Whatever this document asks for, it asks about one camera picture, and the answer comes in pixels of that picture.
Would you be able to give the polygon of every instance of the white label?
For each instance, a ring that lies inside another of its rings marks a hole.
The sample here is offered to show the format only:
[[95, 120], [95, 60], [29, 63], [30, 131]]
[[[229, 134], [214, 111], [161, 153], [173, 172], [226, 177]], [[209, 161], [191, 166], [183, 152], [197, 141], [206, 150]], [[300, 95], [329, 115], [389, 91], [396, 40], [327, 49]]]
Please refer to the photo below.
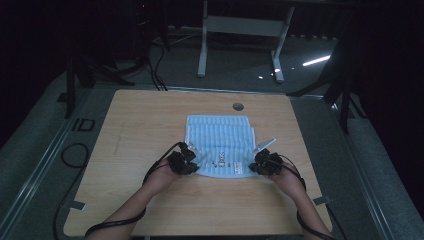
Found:
[[243, 166], [241, 162], [235, 162], [234, 168], [235, 174], [243, 174]]

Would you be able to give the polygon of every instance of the light blue fabric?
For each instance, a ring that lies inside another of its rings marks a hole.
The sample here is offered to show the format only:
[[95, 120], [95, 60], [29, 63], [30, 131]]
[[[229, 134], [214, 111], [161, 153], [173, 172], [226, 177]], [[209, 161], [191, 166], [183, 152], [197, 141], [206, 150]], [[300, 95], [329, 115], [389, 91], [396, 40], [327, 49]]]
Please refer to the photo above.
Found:
[[198, 152], [193, 160], [197, 174], [217, 178], [257, 176], [248, 165], [254, 162], [255, 133], [246, 116], [190, 115], [187, 144]]

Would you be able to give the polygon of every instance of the hand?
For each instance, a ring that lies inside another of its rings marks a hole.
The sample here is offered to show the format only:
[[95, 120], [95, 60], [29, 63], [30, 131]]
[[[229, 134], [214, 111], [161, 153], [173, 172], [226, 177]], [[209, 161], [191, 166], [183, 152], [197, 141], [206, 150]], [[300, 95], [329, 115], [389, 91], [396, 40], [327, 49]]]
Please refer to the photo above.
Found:
[[[283, 162], [283, 165], [296, 172], [295, 168], [289, 163]], [[268, 178], [274, 181], [275, 184], [293, 200], [306, 195], [305, 188], [300, 179], [284, 167], [281, 169], [279, 175], [270, 175]]]
[[150, 174], [142, 188], [146, 189], [153, 197], [167, 189], [173, 182], [181, 177], [181, 175], [171, 171], [171, 168], [168, 165], [168, 159], [165, 158], [159, 162], [156, 170]]

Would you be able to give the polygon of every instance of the white desk frame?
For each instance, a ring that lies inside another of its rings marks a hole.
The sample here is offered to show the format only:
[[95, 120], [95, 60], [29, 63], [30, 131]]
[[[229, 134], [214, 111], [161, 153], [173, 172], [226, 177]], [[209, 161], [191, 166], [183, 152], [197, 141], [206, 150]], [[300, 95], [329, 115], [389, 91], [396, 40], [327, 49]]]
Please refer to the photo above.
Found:
[[200, 51], [197, 75], [199, 77], [205, 77], [206, 75], [208, 32], [248, 34], [279, 38], [277, 48], [271, 51], [271, 58], [275, 80], [279, 83], [284, 82], [283, 71], [280, 64], [280, 54], [289, 30], [294, 9], [294, 7], [289, 8], [285, 21], [210, 16], [208, 15], [208, 1], [203, 1], [202, 49]]

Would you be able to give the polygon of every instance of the wooden table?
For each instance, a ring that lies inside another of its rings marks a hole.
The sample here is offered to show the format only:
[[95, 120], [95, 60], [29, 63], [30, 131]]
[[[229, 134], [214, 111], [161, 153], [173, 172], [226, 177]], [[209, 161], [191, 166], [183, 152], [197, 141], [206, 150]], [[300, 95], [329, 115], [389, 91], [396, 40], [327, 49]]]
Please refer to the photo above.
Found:
[[[234, 103], [244, 110], [235, 111]], [[289, 157], [306, 181], [309, 196], [321, 196], [290, 100], [283, 95], [119, 90], [107, 113], [64, 232], [81, 236], [102, 222], [140, 186], [150, 166], [174, 143], [184, 141], [189, 114], [246, 115], [256, 141], [276, 137], [268, 149]], [[331, 229], [325, 206], [317, 206]], [[216, 179], [184, 177], [156, 196], [134, 235], [298, 234], [296, 208], [270, 180], [258, 176]]]

